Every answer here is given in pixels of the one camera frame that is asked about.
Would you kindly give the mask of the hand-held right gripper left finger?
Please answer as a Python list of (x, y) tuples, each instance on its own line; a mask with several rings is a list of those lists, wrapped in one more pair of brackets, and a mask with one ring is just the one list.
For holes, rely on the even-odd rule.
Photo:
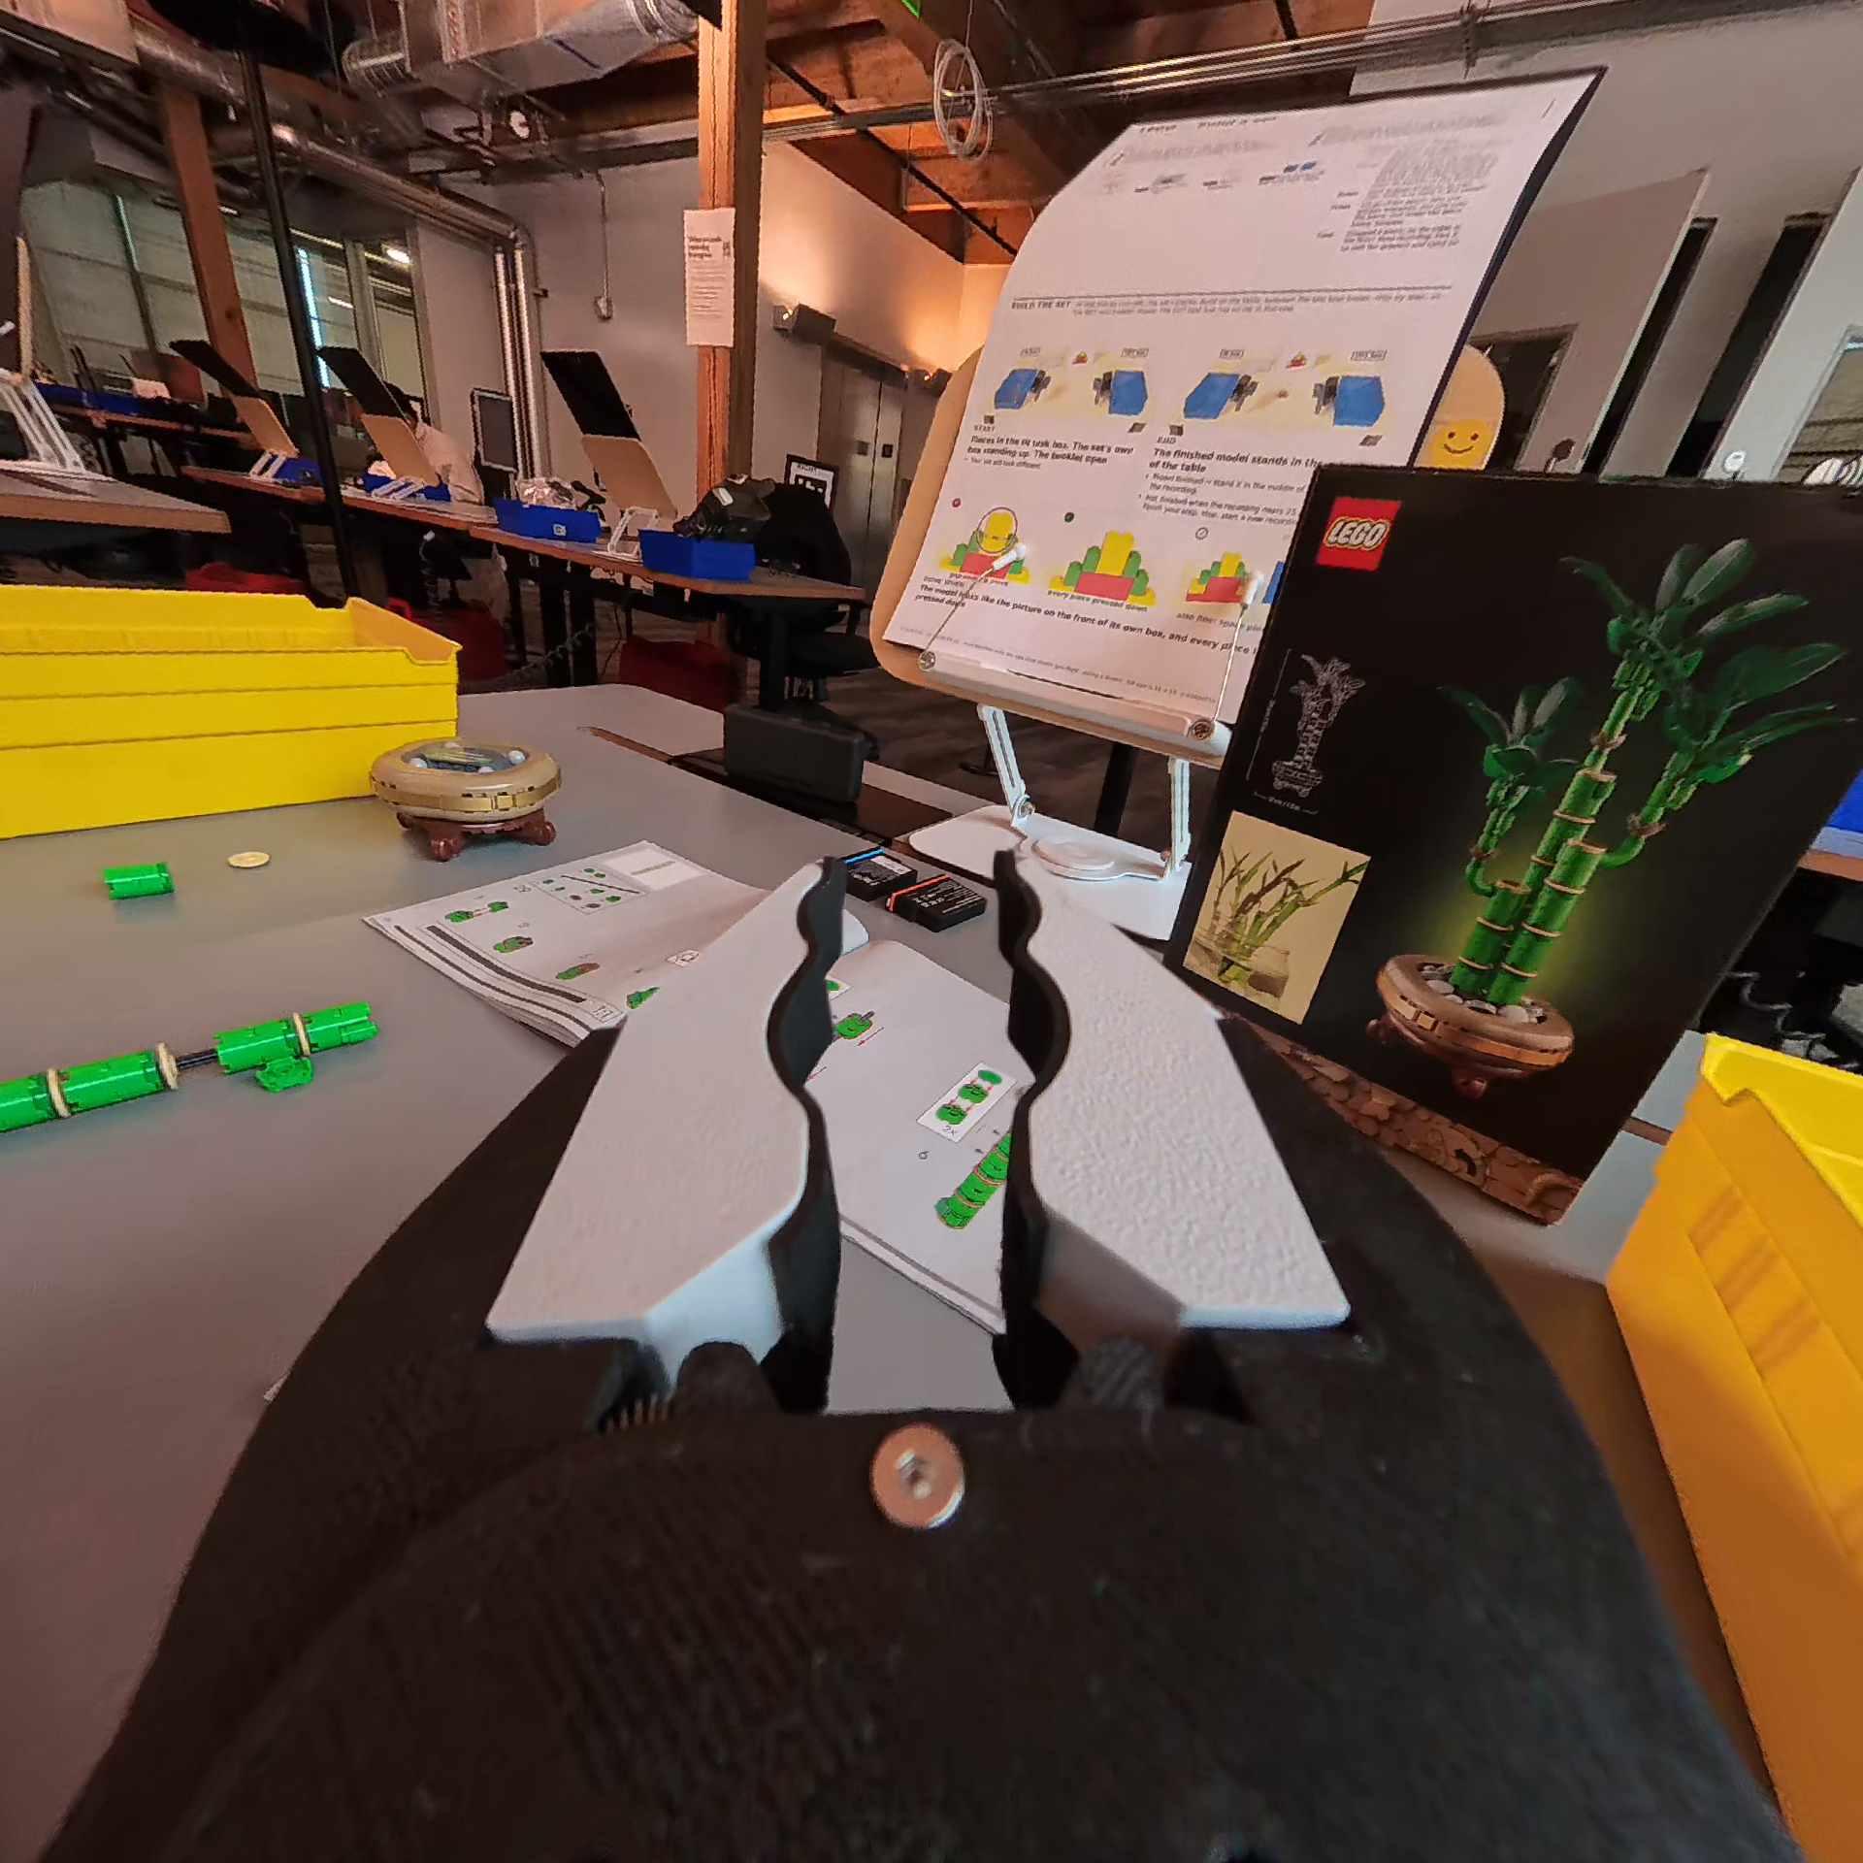
[(752, 1355), (786, 1410), (832, 1376), (840, 1217), (807, 1077), (848, 870), (771, 888), (614, 1037), (488, 1310), (501, 1344), (619, 1339), (665, 1383), (705, 1344)]

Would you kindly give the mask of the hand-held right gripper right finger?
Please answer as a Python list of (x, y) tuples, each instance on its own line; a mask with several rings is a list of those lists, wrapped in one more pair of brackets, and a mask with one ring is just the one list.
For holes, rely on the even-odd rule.
[(1224, 1020), (1022, 854), (993, 858), (1017, 1090), (993, 1363), (1055, 1403), (1094, 1349), (1170, 1360), (1193, 1334), (1349, 1320)]

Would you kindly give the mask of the green toy bamboo stem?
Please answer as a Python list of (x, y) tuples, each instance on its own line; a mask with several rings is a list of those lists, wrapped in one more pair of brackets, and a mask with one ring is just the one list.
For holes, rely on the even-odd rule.
[(309, 1056), (318, 1071), (319, 1056), (369, 1045), (379, 1034), (372, 1006), (366, 1000), (352, 1000), (222, 1030), (207, 1046), (188, 1053), (157, 1041), (127, 1056), (49, 1066), (2, 1081), (2, 1133), (54, 1126), (81, 1112), (157, 1099), (180, 1090), (183, 1077), (203, 1069), (252, 1084), (250, 1072), (260, 1065), (280, 1056)]

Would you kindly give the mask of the black toy set box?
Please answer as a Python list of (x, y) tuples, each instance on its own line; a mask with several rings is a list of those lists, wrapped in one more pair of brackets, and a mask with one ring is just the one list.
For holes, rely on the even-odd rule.
[(1170, 964), (1561, 1220), (1859, 775), (1859, 570), (1856, 487), (1322, 470)]

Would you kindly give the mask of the grey desk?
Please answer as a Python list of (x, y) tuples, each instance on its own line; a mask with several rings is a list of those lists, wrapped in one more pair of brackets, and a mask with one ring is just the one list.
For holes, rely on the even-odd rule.
[[(4, 1138), (2, 1849), (35, 1858), (108, 1747), (270, 1393), (366, 1260), (549, 1071), (557, 1046), (366, 917), (651, 841), (771, 886), (850, 833), (695, 775), (718, 715), (626, 684), (464, 695), (547, 749), (545, 850), (436, 864), (381, 802), (4, 842), (4, 1077), (364, 997), (381, 1035), (266, 1092), (203, 1069)], [(230, 870), (263, 850), (270, 864)], [(173, 896), (110, 901), (106, 866)]]

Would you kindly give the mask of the long wooden desk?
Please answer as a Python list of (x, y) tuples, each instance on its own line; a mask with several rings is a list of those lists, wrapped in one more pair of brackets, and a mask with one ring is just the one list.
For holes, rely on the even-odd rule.
[(579, 684), (599, 673), (599, 602), (714, 627), (728, 646), (749, 641), (760, 703), (797, 682), (824, 682), (879, 666), (864, 629), (870, 597), (854, 585), (755, 565), (748, 577), (688, 573), (647, 565), (639, 549), (575, 544), (501, 527), (488, 506), (372, 496), (341, 487), (341, 502), (384, 529), (472, 539), (500, 553), (505, 585), (504, 662), (509, 682)]

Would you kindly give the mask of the white instruction booklet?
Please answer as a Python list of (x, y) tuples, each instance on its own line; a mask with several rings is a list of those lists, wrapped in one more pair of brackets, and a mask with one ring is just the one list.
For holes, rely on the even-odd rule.
[[(422, 901), (366, 922), (517, 1023), (579, 1045), (636, 1017), (760, 891), (655, 842)], [(1003, 1187), (1025, 1081), (1007, 1006), (844, 914), (823, 1109), (844, 1237), (991, 1332)]]

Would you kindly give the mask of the tan toy pot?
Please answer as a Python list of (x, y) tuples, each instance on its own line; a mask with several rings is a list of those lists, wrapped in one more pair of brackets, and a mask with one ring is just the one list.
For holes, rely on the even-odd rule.
[(547, 751), (471, 736), (420, 739), (370, 763), (370, 792), (397, 822), (426, 837), (434, 863), (472, 841), (517, 837), (549, 847), (547, 802), (563, 780)]

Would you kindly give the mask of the black rectangular case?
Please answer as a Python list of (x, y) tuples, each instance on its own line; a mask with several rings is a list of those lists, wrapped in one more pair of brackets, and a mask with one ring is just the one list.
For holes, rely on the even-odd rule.
[(823, 705), (731, 705), (722, 713), (728, 775), (797, 799), (858, 802), (879, 741)]

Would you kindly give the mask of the red plastic basket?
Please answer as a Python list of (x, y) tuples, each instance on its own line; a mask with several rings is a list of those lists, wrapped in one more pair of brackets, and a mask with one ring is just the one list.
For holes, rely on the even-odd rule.
[(709, 711), (725, 711), (739, 699), (735, 661), (698, 637), (630, 637), (619, 646), (614, 679)]

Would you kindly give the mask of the shallow yellow storage bin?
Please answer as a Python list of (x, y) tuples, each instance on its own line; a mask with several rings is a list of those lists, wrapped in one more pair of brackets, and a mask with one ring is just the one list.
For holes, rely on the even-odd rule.
[(1606, 1288), (1786, 1823), (1859, 1861), (1859, 1077), (1710, 1035)]

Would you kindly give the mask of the large yellow storage bin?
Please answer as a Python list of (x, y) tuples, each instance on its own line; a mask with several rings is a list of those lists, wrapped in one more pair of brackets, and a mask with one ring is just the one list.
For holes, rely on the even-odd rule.
[(361, 599), (4, 588), (2, 836), (366, 801), (454, 733), (456, 653)]

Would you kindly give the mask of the black backpack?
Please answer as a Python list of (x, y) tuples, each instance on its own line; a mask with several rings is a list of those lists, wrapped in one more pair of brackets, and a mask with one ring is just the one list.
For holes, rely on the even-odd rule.
[(848, 582), (848, 544), (820, 489), (757, 477), (735, 477), (707, 489), (673, 529), (698, 544), (746, 544), (766, 567), (830, 582)]

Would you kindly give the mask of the tan background document stand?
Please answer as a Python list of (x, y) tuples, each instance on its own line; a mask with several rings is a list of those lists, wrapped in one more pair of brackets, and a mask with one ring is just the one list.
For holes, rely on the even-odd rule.
[(273, 460), (270, 468), (262, 468), (262, 475), (276, 475), (277, 464), (284, 459), (302, 459), (299, 446), (293, 440), (277, 409), (210, 341), (176, 338), (171, 352), (222, 388), (254, 448)]
[(318, 359), (332, 369), (341, 388), (358, 400), (364, 429), (393, 478), (422, 486), (444, 484), (444, 475), (423, 449), (401, 398), (358, 348), (321, 344)]
[(575, 418), (602, 487), (602, 500), (614, 519), (607, 553), (640, 560), (640, 529), (673, 527), (681, 516), (681, 506), (668, 489), (602, 354), (554, 348), (543, 351), (543, 366)]

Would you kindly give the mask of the printed instruction sheet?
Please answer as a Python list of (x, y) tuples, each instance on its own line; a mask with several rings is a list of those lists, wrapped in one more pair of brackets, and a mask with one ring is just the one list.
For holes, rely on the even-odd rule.
[(877, 637), (1215, 759), (1317, 468), (1403, 468), (1603, 70), (1123, 131), (1038, 215)]

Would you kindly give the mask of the white paper notice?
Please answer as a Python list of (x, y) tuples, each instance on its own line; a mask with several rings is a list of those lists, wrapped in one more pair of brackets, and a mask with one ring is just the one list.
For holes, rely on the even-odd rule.
[(737, 208), (729, 204), (684, 212), (684, 303), (688, 346), (735, 346)]

